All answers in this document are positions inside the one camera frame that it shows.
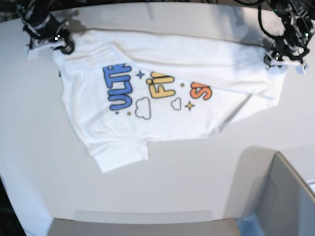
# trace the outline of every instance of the star graphic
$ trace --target star graphic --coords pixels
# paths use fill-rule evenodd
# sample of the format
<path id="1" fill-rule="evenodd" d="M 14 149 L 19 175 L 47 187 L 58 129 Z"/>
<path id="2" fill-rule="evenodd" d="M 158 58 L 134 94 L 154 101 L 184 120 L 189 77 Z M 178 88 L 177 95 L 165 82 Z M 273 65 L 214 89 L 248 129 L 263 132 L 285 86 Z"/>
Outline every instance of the star graphic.
<path id="1" fill-rule="evenodd" d="M 190 102 L 185 106 L 185 107 L 187 107 L 189 110 L 191 110 L 192 109 L 192 107 L 194 107 L 195 105 L 192 105 Z"/>
<path id="2" fill-rule="evenodd" d="M 145 75 L 145 74 L 143 74 L 143 73 L 141 72 L 141 70 L 139 70 L 139 73 L 136 74 L 136 76 L 139 76 L 140 79 L 142 79 L 142 76 L 144 76 L 144 75 Z"/>

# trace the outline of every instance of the t-shirt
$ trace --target t-shirt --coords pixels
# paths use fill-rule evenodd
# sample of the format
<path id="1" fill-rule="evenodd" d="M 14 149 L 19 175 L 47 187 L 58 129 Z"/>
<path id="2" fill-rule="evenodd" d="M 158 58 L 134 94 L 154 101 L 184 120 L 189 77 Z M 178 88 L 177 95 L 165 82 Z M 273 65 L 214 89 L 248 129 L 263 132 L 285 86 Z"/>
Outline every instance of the t-shirt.
<path id="1" fill-rule="evenodd" d="M 148 141 L 206 138 L 278 104 L 285 67 L 264 49 L 180 35 L 90 30 L 54 52 L 71 125 L 101 171 L 148 159 Z"/>

